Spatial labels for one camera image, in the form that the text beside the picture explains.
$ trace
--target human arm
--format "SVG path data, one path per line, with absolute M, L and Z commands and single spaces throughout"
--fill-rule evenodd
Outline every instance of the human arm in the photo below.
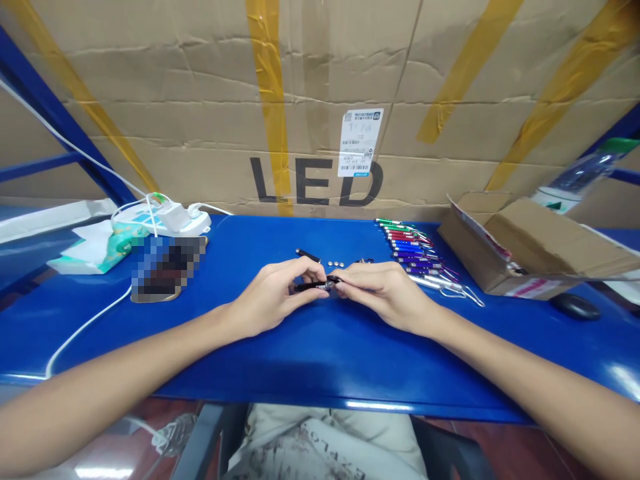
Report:
M 334 271 L 341 296 L 388 324 L 430 338 L 488 378 L 603 478 L 640 472 L 640 406 L 436 304 L 395 263 Z
M 328 296 L 318 289 L 290 295 L 299 275 L 326 280 L 322 265 L 306 257 L 267 265 L 234 302 L 79 365 L 0 407 L 0 478 L 59 464 L 196 360 Z

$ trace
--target hand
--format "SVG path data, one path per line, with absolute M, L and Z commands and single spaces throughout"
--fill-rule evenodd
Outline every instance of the hand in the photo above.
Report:
M 290 294 L 293 280 L 299 276 L 305 283 L 327 280 L 323 266 L 307 257 L 272 263 L 258 272 L 244 292 L 222 312 L 229 324 L 237 328 L 237 339 L 276 328 L 297 308 L 329 296 L 316 288 Z
M 426 296 L 398 263 L 354 263 L 331 274 L 342 279 L 335 286 L 342 298 L 366 305 L 400 330 L 429 337 L 447 311 Z

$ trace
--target person's left hand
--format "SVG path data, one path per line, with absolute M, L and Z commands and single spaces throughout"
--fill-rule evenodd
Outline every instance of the person's left hand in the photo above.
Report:
M 307 257 L 272 263 L 258 272 L 234 302 L 225 305 L 221 313 L 229 326 L 238 328 L 238 338 L 254 337 L 276 328 L 297 308 L 329 296 L 316 288 L 290 293 L 294 278 L 299 276 L 305 283 L 327 280 L 323 266 Z

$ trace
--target tissue pack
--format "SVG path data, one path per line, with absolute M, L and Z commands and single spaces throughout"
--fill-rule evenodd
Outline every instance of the tissue pack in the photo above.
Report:
M 83 238 L 64 250 L 62 257 L 47 262 L 62 275 L 106 273 L 131 252 L 132 238 L 149 235 L 141 225 L 115 223 L 111 229 L 109 220 L 73 231 Z

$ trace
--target packing tape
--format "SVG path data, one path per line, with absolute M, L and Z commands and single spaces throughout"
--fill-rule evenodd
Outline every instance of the packing tape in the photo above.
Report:
M 472 82 L 489 60 L 522 2 L 523 0 L 489 0 L 453 64 L 445 84 L 431 104 L 416 140 L 424 143 L 435 143 L 438 140 L 456 104 L 463 100 Z
M 547 84 L 486 190 L 503 188 L 518 165 L 640 34 L 640 3 L 608 0 Z
M 150 191 L 160 191 L 160 187 L 149 170 L 133 150 L 128 140 L 98 101 L 93 97 L 85 83 L 75 72 L 69 60 L 64 56 L 55 40 L 47 30 L 40 15 L 29 0 L 4 0 L 3 4 L 12 12 L 22 29 L 49 62 L 58 80 L 69 90 L 73 98 L 82 106 L 102 133 L 120 150 Z
M 278 212 L 282 217 L 292 217 L 287 119 L 280 61 L 280 0 L 245 0 L 245 4 Z
M 329 138 L 329 3 L 302 2 L 302 68 L 309 147 L 330 150 Z

